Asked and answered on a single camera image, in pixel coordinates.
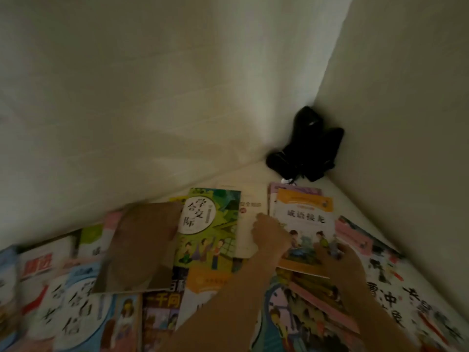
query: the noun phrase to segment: brown book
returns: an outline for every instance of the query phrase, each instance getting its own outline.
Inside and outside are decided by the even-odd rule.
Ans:
[[[102,262],[94,293],[168,289],[181,202],[141,204],[121,218]]]

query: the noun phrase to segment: person's right hand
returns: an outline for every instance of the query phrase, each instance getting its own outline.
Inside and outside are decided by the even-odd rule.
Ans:
[[[268,250],[279,258],[290,249],[292,238],[277,219],[265,213],[258,213],[256,219],[251,233],[259,250]]]
[[[329,278],[342,294],[366,287],[366,274],[360,258],[349,246],[341,243],[337,246],[343,252],[339,259],[331,256],[319,243],[314,244],[314,250]]]

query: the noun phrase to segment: wall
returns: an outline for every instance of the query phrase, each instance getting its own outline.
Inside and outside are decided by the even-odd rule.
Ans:
[[[469,317],[468,0],[354,0],[316,99],[332,179]]]
[[[260,159],[351,0],[0,0],[0,244]]]

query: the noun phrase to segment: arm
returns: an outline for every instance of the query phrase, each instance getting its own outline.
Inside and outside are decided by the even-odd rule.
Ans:
[[[177,331],[161,351],[247,351],[275,267],[291,238],[278,221],[257,215],[252,230],[259,250],[207,304]]]
[[[339,289],[345,308],[360,328],[360,335],[367,350],[418,351],[370,293],[362,263],[350,247],[339,244],[339,249],[344,253],[339,260],[331,257],[326,249],[317,243],[314,249],[332,282]]]

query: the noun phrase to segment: black object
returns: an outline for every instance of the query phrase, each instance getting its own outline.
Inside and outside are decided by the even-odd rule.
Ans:
[[[289,144],[267,156],[267,166],[285,179],[305,176],[313,182],[335,167],[334,160],[344,136],[342,128],[324,130],[324,120],[305,106],[295,116]]]

